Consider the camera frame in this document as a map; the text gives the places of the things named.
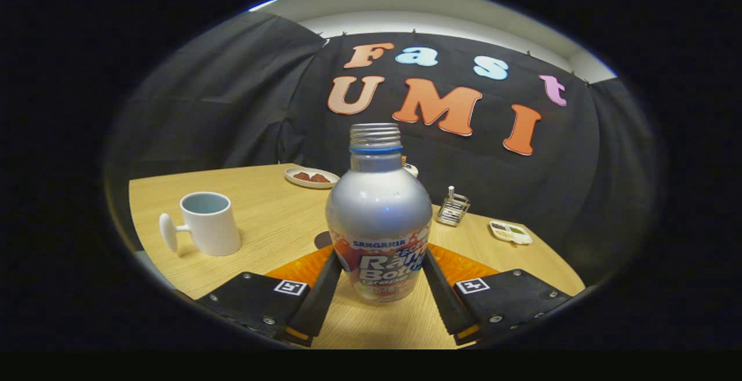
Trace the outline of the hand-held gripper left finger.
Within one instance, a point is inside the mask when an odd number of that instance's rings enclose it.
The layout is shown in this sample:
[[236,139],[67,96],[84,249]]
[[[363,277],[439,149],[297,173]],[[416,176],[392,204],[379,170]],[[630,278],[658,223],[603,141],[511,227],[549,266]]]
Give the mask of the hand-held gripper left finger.
[[310,347],[341,272],[334,248],[326,246],[265,275],[238,273],[197,302],[249,332]]

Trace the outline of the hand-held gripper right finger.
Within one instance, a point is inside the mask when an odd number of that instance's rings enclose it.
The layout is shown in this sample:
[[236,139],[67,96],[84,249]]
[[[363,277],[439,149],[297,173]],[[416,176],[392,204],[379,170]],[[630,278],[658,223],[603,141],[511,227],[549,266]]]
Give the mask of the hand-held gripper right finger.
[[530,330],[572,297],[523,269],[498,271],[429,244],[423,270],[457,346],[503,342]]

